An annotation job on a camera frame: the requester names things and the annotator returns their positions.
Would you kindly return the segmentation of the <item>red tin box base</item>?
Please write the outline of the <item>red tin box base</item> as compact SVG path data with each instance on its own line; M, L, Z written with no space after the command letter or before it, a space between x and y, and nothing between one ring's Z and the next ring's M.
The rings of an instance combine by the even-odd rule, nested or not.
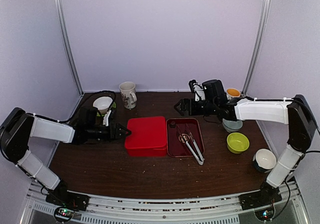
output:
M132 157L163 157L167 155L167 147L147 149L126 149Z

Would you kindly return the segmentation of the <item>red tin lid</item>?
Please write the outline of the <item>red tin lid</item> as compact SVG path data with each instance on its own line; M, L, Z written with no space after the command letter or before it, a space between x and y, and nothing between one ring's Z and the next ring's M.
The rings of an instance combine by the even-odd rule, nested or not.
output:
M163 116L132 118L128 120L127 128L131 131L124 143L128 150L161 149L167 145Z

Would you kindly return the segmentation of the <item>red chocolate tray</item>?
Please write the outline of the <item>red chocolate tray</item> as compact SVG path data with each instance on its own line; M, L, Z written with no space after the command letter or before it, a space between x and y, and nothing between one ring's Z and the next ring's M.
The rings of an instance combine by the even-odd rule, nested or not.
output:
M199 122L195 118L171 118L166 121L167 154L173 158L194 157L205 152Z

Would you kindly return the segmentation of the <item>metal serving tongs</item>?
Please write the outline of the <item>metal serving tongs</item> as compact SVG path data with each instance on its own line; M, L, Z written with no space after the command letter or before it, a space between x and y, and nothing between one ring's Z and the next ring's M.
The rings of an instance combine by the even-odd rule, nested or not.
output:
M182 143L182 144L185 145L189 149L189 151L191 152L191 154L193 155L193 157L195 158L197 163L200 166L202 166L204 164L205 159L202 155L202 152L200 151L200 149L198 147L198 144L197 144L189 126L187 124L185 124L184 131L182 131L179 126L177 126L176 131L177 131L177 137L179 134L182 134L182 133L189 135L189 141Z

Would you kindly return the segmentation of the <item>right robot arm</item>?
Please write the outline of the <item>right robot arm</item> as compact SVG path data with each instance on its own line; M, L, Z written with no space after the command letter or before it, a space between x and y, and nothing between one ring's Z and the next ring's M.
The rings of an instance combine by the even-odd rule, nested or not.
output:
M188 83L193 98L183 98L174 105L182 116L215 115L229 121L257 121L268 144L277 151L279 159L267 176L264 188L257 192L259 204L268 204L288 175L304 158L320 128L306 98L297 94L292 98L260 99L242 93L231 95L218 79L199 84Z

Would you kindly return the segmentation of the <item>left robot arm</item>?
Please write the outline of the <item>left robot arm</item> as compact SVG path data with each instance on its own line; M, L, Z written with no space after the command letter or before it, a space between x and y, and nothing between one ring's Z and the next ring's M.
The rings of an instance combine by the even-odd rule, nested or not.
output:
M72 202L65 182L38 157L35 150L41 142L81 145L89 140L113 141L129 136L132 132L120 123L112 121L114 109L96 123L97 108L83 107L74 124L28 113L15 107L0 126L0 150L4 157L44 188L61 206Z

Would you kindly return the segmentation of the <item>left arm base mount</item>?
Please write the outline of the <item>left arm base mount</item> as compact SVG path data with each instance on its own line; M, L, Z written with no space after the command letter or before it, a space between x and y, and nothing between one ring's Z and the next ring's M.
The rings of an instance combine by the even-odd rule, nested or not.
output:
M59 195L58 193L48 194L45 198L47 203L57 206L66 207L75 211L86 211L89 204L90 197L83 194L76 194L66 192Z

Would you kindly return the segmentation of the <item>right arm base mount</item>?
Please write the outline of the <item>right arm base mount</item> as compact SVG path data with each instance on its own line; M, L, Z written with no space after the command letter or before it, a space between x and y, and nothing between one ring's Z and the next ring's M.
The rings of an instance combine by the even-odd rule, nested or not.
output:
M280 194L263 196L260 191L242 194L238 198L243 211L268 206L272 204L272 201L280 202L282 200L282 196Z

